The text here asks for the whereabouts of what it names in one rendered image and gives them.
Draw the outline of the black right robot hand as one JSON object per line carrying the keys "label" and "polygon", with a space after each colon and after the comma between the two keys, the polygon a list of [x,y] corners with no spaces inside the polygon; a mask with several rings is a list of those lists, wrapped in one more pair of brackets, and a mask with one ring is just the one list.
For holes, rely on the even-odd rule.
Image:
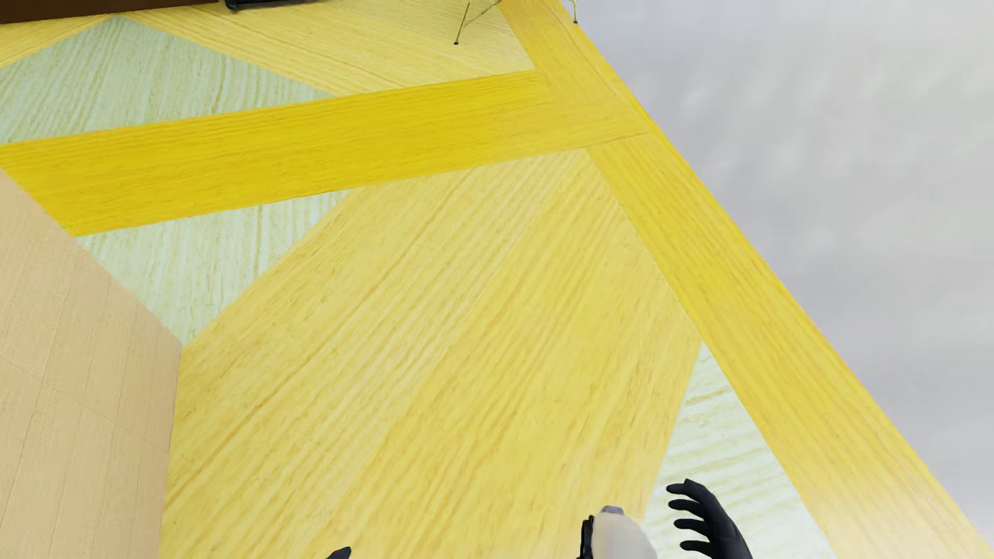
{"label": "black right robot hand", "polygon": [[688,512],[693,518],[678,518],[673,524],[682,530],[694,531],[703,540],[684,540],[679,546],[709,559],[753,559],[747,541],[727,514],[714,493],[695,480],[686,478],[666,486],[666,491],[681,498],[668,502],[671,509]]}

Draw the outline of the light wooden counter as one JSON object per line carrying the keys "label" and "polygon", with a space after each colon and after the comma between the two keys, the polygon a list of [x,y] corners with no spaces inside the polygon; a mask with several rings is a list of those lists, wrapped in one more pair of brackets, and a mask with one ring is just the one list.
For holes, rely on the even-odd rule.
{"label": "light wooden counter", "polygon": [[158,559],[180,356],[0,170],[0,559]]}

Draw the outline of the dark brown wooden cabinet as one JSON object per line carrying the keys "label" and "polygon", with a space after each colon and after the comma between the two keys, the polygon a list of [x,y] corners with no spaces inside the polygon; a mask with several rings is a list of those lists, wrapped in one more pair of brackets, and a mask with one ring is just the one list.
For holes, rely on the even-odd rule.
{"label": "dark brown wooden cabinet", "polygon": [[0,24],[195,6],[218,1],[221,0],[0,0]]}

